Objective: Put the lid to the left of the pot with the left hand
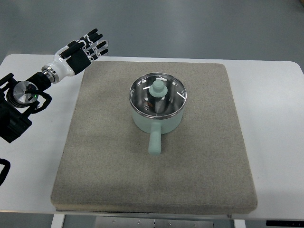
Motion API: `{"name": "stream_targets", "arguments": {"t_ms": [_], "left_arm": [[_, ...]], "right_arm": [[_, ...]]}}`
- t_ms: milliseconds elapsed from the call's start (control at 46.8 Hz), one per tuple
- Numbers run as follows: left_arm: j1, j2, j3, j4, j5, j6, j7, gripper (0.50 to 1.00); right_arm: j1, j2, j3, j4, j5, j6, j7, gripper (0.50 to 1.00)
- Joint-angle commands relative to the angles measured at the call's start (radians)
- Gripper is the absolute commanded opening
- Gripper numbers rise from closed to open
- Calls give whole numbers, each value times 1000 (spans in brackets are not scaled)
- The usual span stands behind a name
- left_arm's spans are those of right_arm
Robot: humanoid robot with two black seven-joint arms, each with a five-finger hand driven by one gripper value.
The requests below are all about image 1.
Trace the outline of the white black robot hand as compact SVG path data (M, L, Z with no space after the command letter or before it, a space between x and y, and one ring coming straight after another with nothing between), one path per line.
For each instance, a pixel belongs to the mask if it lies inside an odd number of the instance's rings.
M106 55L108 45L109 41L103 40L103 35L95 28L56 52L53 61L42 67L42 73L53 84L67 76L75 76Z

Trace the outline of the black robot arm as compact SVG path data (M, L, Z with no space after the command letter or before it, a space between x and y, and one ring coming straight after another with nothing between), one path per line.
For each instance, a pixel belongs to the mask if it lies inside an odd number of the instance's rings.
M29 116L45 110L52 97L45 93L51 87L47 74L37 72L25 81L9 73L0 80L0 137L11 143L31 125Z

